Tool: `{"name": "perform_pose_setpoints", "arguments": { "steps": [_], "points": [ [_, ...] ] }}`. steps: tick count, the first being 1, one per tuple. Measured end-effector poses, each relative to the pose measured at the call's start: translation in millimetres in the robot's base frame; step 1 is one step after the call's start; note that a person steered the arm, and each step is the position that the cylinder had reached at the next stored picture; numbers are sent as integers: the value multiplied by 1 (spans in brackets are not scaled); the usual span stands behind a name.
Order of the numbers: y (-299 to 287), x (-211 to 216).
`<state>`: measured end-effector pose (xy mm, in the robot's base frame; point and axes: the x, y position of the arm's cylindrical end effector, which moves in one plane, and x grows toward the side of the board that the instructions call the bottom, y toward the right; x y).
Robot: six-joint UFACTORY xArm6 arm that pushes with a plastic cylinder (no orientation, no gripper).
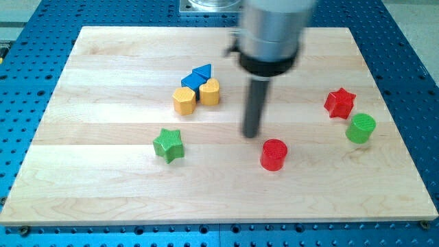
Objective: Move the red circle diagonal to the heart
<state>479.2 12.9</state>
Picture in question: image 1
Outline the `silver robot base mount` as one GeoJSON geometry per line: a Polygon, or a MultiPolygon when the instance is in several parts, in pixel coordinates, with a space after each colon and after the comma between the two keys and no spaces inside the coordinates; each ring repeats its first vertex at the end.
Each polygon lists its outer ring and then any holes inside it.
{"type": "Polygon", "coordinates": [[[201,14],[220,12],[239,12],[242,0],[180,0],[179,13],[201,14]]]}

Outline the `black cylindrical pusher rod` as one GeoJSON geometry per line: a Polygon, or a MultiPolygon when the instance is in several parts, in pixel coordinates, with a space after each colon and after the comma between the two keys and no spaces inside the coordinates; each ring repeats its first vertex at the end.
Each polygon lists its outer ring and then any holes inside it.
{"type": "Polygon", "coordinates": [[[255,138],[259,133],[261,116],[269,85],[269,77],[252,75],[250,78],[242,125],[242,132],[246,138],[255,138]]]}

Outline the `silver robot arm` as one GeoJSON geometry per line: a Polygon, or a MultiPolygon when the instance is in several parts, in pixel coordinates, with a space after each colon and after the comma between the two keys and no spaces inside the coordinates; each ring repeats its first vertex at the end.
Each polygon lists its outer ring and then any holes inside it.
{"type": "Polygon", "coordinates": [[[273,77],[290,70],[300,50],[303,29],[311,20],[316,0],[247,0],[226,50],[238,55],[241,68],[250,74],[243,136],[259,133],[263,108],[273,77]]]}

